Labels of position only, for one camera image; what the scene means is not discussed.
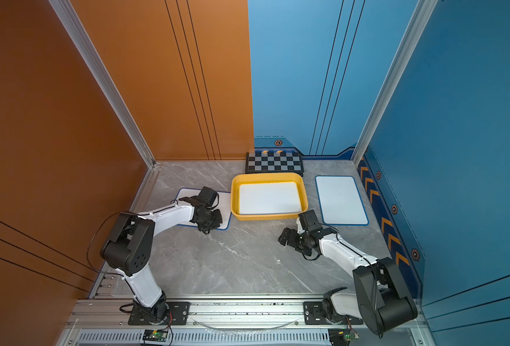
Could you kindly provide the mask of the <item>yellow plastic storage box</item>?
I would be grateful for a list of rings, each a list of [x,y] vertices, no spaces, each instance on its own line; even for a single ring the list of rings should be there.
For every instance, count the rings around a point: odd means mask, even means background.
[[[230,209],[240,221],[296,219],[308,210],[303,178],[289,172],[239,174],[232,180]]]

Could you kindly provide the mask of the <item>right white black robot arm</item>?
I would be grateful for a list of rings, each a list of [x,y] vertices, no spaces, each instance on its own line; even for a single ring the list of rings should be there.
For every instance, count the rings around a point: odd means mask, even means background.
[[[349,274],[355,293],[336,288],[324,294],[322,311],[332,324],[341,324],[350,317],[363,321],[367,328],[381,337],[389,330],[418,317],[415,300],[394,260],[379,259],[349,244],[333,226],[318,221],[313,210],[301,213],[297,228],[285,228],[278,242],[314,261],[325,257]]]

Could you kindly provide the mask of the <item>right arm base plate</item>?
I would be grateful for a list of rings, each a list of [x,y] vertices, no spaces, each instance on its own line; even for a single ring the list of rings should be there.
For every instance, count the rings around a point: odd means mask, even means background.
[[[305,301],[303,303],[303,317],[305,325],[346,325],[360,326],[364,322],[361,319],[346,316],[338,321],[328,319],[322,301]]]

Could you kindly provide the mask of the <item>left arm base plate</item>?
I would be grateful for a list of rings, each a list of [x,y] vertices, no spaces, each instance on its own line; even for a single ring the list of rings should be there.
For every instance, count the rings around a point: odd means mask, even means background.
[[[132,326],[184,326],[187,324],[190,302],[166,302],[153,308],[134,303],[128,324]]]

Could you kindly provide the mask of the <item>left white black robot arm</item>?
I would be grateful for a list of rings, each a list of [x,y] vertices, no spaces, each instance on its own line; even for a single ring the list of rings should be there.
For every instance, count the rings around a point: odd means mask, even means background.
[[[153,239],[186,222],[195,224],[203,234],[209,234],[223,223],[219,203],[218,192],[203,187],[197,195],[182,197],[159,209],[116,214],[117,219],[102,245],[100,256],[132,291],[131,310],[121,307],[122,312],[130,315],[130,324],[171,324],[171,308],[166,294],[155,281],[149,266]]]

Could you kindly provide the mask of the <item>yellow-framed whiteboard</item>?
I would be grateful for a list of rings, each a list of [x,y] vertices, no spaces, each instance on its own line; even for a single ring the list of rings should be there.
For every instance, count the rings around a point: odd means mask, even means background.
[[[240,215],[275,215],[301,212],[294,182],[243,184],[239,187]]]

